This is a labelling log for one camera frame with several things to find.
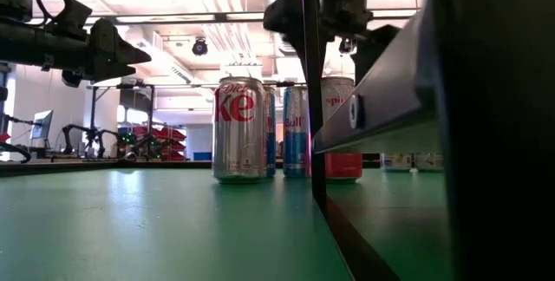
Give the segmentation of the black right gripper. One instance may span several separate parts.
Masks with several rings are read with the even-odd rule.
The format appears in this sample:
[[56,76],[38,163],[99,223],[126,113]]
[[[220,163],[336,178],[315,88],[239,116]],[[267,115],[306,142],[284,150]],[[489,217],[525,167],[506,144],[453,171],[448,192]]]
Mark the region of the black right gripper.
[[[350,56],[355,64],[355,84],[360,83],[399,32],[398,27],[390,24],[368,30],[367,25],[373,18],[374,13],[371,10],[364,10],[362,13],[339,11],[335,15],[324,16],[324,27],[334,36],[363,36],[357,42],[355,54]],[[303,31],[293,30],[284,34],[284,41],[295,50],[300,63],[303,63]]]

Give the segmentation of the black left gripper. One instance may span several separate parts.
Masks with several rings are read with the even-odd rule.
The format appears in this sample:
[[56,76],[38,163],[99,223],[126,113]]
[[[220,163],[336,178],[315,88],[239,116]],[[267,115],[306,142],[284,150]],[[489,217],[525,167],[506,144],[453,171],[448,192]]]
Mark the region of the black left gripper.
[[147,52],[118,36],[109,20],[101,18],[91,30],[85,30],[87,20],[86,16],[64,16],[43,27],[43,68],[60,69],[65,85],[77,87],[83,81],[101,82],[132,75],[136,69],[125,64],[152,61]]

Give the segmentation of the blue silver Red Bull can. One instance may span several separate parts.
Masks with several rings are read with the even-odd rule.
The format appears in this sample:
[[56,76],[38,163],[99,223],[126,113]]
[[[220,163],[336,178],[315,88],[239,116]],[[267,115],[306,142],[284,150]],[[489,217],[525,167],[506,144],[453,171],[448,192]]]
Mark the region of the blue silver Red Bull can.
[[303,86],[289,87],[284,91],[284,176],[307,178],[309,176],[308,90]]
[[276,107],[275,107],[275,89],[270,86],[264,86],[266,93],[265,111],[266,111],[266,176],[273,178],[276,173]]

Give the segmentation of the white red Spindrift can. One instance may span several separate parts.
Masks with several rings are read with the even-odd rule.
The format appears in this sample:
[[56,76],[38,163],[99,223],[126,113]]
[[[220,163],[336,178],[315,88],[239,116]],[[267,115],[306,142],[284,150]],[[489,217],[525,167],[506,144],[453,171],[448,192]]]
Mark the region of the white red Spindrift can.
[[[349,98],[355,83],[343,76],[322,79],[323,121],[328,121]],[[325,154],[325,174],[328,182],[355,182],[362,176],[361,154]]]

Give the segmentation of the silver Diet Coke can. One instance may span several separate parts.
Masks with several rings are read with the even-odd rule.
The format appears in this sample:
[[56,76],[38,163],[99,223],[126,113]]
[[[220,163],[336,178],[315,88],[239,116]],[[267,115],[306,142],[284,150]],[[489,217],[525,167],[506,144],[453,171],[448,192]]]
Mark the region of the silver Diet Coke can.
[[266,177],[266,93],[252,77],[219,81],[212,113],[212,176],[221,184]]

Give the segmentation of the red bin rack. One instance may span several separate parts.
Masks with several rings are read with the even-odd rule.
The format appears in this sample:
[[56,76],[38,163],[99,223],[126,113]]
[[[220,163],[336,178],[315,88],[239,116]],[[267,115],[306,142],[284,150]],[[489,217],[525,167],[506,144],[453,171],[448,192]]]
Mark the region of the red bin rack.
[[138,157],[161,161],[186,161],[186,136],[172,127],[134,127],[127,139]]

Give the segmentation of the grey computer monitor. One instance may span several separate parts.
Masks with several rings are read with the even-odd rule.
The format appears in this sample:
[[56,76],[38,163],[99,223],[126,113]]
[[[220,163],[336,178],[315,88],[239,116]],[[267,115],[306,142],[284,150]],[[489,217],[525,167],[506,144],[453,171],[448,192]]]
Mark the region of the grey computer monitor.
[[34,115],[30,138],[32,140],[47,140],[53,118],[53,110],[46,110]]

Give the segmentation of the white Celsius can black lid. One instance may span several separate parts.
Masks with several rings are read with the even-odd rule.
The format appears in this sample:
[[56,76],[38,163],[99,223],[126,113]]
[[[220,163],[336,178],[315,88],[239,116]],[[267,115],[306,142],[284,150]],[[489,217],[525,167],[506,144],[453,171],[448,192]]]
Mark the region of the white Celsius can black lid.
[[409,172],[413,168],[411,154],[381,154],[380,163],[384,172]]

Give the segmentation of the black background rig frame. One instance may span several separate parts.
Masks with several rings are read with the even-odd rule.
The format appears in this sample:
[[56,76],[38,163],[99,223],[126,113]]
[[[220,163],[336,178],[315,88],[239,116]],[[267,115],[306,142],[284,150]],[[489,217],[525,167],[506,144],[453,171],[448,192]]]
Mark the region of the black background rig frame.
[[90,127],[114,131],[117,126],[116,111],[119,105],[147,114],[142,126],[146,129],[143,137],[153,137],[153,111],[155,86],[144,82],[119,83],[115,85],[88,86],[92,90],[91,102],[85,111],[84,121]]

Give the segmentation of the black overhead frame beam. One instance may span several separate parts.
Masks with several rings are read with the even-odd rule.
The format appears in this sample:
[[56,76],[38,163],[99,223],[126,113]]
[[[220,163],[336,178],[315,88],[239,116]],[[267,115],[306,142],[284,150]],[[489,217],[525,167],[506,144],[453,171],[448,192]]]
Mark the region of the black overhead frame beam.
[[[378,9],[372,10],[372,20],[402,20],[408,19],[419,9]],[[90,26],[101,18],[107,18],[119,25],[179,25],[198,23],[260,23],[263,22],[263,11],[239,12],[200,12],[175,14],[144,14],[144,15],[98,15],[90,16],[85,25]]]

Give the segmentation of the black table frame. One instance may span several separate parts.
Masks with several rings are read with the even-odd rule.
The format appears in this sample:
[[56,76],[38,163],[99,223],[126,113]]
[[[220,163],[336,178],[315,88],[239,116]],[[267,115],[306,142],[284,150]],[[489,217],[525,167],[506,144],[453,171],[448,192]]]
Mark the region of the black table frame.
[[33,174],[73,173],[94,170],[121,169],[211,169],[209,161],[84,161],[84,162],[54,162],[27,164],[0,164],[0,178],[17,177]]

